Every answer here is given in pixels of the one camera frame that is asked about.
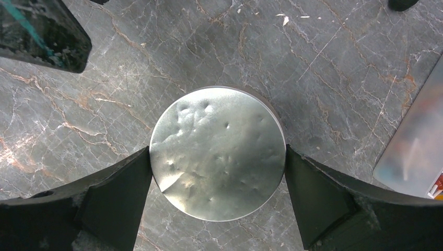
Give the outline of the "round metal lid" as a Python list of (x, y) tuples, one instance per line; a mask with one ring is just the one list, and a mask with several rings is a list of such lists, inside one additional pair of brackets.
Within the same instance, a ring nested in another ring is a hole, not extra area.
[(203, 87), (159, 117), (149, 143), (153, 177), (165, 198), (204, 221), (245, 217), (269, 201), (286, 158), (282, 123), (258, 93)]

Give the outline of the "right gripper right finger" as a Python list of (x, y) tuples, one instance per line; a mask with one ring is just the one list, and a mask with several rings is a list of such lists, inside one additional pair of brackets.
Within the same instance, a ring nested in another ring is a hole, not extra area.
[(306, 250), (442, 250), (442, 202), (386, 190), (288, 147), (285, 178)]

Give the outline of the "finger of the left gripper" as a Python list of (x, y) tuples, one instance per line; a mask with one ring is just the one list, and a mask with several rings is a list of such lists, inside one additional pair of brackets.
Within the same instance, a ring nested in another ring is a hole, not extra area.
[(63, 1), (1, 1), (1, 57), (82, 73), (91, 50)]

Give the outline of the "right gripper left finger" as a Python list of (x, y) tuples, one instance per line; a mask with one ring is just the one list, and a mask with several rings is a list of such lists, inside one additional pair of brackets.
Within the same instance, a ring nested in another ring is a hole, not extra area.
[(132, 250), (152, 179), (149, 149), (69, 184), (1, 201), (1, 250)]

